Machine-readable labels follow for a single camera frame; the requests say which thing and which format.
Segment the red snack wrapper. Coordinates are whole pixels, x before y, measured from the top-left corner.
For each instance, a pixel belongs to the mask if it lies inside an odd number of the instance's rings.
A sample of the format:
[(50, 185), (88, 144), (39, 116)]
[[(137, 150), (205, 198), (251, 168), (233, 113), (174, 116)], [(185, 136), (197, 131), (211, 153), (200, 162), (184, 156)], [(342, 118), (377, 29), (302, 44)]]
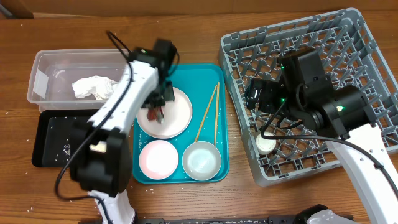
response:
[(161, 107), (149, 108), (147, 112), (147, 119), (149, 121), (157, 121), (158, 123), (164, 123), (164, 113)]

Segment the large white plate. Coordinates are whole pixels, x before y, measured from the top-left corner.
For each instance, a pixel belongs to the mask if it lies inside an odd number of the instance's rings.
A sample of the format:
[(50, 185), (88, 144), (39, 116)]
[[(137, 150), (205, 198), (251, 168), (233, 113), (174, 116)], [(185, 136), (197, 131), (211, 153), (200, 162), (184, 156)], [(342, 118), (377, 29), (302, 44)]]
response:
[(180, 89), (173, 87), (174, 101), (166, 102), (162, 107), (164, 122), (158, 123), (156, 120), (147, 119), (147, 108), (141, 109), (137, 116), (137, 123), (148, 135), (159, 138), (173, 138), (182, 133), (190, 124), (193, 108), (188, 96)]

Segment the white paper cup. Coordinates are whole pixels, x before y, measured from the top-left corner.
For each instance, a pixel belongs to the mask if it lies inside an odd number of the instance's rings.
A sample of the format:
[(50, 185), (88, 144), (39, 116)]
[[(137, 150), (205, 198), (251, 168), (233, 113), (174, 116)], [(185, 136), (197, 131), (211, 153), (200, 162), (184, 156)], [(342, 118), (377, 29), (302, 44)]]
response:
[(271, 153), (276, 147), (275, 139), (265, 139), (261, 136), (261, 133), (256, 133), (256, 147), (260, 155), (267, 155)]

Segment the wooden chopstick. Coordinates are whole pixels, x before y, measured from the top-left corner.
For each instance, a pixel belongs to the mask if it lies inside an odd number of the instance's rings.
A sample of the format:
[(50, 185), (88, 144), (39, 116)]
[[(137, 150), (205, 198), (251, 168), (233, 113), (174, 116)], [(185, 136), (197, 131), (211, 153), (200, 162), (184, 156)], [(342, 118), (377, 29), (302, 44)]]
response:
[(215, 131), (214, 131), (214, 145), (217, 145), (218, 135), (218, 110), (219, 110), (219, 96), (220, 96), (220, 83), (216, 86), (216, 106), (215, 106)]
[(217, 88), (218, 88), (218, 83), (215, 85), (215, 88), (214, 88), (214, 90), (213, 90), (213, 93), (212, 93), (212, 95), (211, 95), (211, 97), (210, 97), (210, 100), (209, 100), (208, 105), (207, 105), (207, 107), (206, 107), (205, 113), (204, 113), (204, 115), (203, 115), (203, 117), (202, 117), (202, 120), (201, 120), (201, 123), (200, 123), (200, 126), (199, 126), (199, 129), (198, 129), (198, 132), (197, 132), (197, 135), (196, 135), (196, 137), (195, 137), (194, 142), (197, 142), (197, 141), (198, 141), (198, 138), (199, 138), (200, 133), (201, 133), (201, 131), (202, 131), (203, 125), (204, 125), (204, 123), (205, 123), (205, 120), (206, 120), (208, 111), (209, 111), (210, 106), (211, 106), (211, 104), (212, 104), (212, 101), (213, 101), (214, 95), (215, 95), (215, 93), (216, 93), (216, 91), (217, 91)]

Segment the white napkin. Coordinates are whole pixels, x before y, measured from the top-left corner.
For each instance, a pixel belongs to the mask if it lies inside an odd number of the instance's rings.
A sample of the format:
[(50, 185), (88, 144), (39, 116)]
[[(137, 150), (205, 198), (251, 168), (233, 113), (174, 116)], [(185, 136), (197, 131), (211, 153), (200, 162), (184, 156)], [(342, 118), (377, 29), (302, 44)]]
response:
[(86, 98), (94, 96), (96, 100), (107, 100), (111, 97), (119, 82), (108, 77), (91, 76), (81, 78), (72, 83), (72, 88), (76, 98)]

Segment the small pink bowl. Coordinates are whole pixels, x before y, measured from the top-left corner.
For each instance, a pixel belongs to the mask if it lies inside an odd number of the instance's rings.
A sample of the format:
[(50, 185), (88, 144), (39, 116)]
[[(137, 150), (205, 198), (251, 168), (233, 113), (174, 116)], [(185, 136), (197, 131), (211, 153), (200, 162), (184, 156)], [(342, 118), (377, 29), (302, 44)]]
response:
[(171, 176), (177, 169), (179, 155), (176, 148), (164, 140), (147, 144), (139, 155), (139, 168), (153, 180), (162, 180)]

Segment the grey metal bowl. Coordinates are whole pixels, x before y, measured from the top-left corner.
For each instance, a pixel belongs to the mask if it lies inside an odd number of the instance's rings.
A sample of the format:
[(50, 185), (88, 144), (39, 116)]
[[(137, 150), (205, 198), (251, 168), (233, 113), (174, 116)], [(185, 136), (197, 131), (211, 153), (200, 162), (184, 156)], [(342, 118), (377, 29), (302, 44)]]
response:
[(182, 156), (182, 167), (193, 180), (207, 181), (221, 169), (222, 159), (217, 147), (206, 141), (189, 145)]

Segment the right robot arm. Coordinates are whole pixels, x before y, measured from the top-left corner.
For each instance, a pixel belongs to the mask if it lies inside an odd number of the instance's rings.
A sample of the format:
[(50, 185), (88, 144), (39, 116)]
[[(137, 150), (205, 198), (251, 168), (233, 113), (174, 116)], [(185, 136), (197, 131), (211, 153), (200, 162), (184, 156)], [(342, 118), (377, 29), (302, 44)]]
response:
[[(277, 65), (282, 71), (279, 81), (252, 78), (244, 94), (247, 109), (271, 114), (261, 138), (325, 142), (348, 174), (369, 219), (397, 223), (397, 170), (366, 95), (353, 85), (334, 89), (314, 48), (292, 50), (278, 57)], [(266, 135), (277, 116), (316, 135)]]

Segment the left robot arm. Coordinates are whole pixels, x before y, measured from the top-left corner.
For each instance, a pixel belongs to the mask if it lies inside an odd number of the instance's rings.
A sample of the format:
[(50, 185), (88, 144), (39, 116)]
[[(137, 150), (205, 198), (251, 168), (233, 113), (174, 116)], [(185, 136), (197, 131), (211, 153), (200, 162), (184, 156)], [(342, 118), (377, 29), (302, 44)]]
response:
[(116, 90), (86, 123), (74, 124), (71, 158), (65, 166), (95, 200), (103, 223), (135, 223), (136, 213), (127, 195), (132, 174), (129, 133), (142, 108), (164, 120), (161, 107), (174, 100), (168, 77), (177, 48), (169, 40), (156, 40), (152, 49), (135, 48)]

